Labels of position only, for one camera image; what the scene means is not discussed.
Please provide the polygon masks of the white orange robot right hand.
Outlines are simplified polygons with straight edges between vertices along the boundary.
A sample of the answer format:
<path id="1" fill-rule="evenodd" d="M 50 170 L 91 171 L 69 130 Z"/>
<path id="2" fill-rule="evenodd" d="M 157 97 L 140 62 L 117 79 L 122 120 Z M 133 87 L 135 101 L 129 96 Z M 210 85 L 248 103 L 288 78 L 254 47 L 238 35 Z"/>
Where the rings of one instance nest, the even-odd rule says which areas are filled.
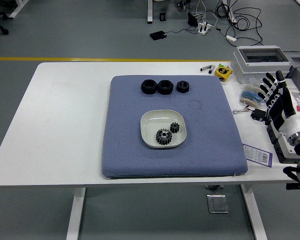
<path id="1" fill-rule="evenodd" d="M 258 95 L 265 102 L 274 129 L 285 135 L 292 145 L 300 138 L 300 107 L 292 96 L 280 70 L 275 76 L 267 72 Z"/>

